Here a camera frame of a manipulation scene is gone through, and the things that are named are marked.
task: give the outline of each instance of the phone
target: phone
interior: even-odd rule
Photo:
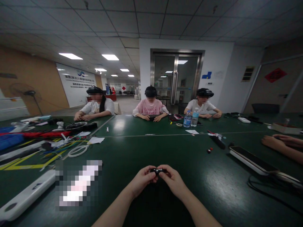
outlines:
[[[239,156],[241,156],[242,158],[244,158],[246,161],[253,164],[258,169],[262,170],[263,172],[273,173],[279,171],[276,167],[273,167],[270,164],[264,162],[263,160],[259,159],[257,156],[243,149],[242,147],[234,146],[234,147],[230,147],[230,149],[234,151],[236,154],[238,154]]]

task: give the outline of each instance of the red sign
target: red sign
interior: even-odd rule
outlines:
[[[276,80],[282,78],[282,77],[285,76],[285,75],[287,75],[286,72],[284,72],[284,71],[281,70],[280,68],[277,68],[277,69],[275,69],[274,71],[272,71],[271,73],[267,74],[267,75],[265,76],[265,78],[266,78],[269,82],[273,83],[273,82],[275,82]]]

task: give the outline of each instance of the vr headset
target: vr headset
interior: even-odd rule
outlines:
[[[210,98],[214,96],[214,93],[207,88],[200,88],[197,90],[197,96]]]

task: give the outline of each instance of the plastic bottle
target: plastic bottle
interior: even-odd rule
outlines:
[[[199,118],[199,108],[196,107],[194,112],[193,112],[193,117],[192,117],[192,121],[190,123],[190,126],[192,127],[196,127],[197,126],[197,122],[198,122],[198,118]]]
[[[187,111],[187,114],[184,116],[183,126],[185,128],[189,128],[191,120],[192,120],[192,116],[190,115],[190,110],[189,110]]]

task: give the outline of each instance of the chair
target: chair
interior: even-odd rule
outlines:
[[[280,112],[280,105],[276,104],[254,103],[252,108],[256,114],[278,114]]]

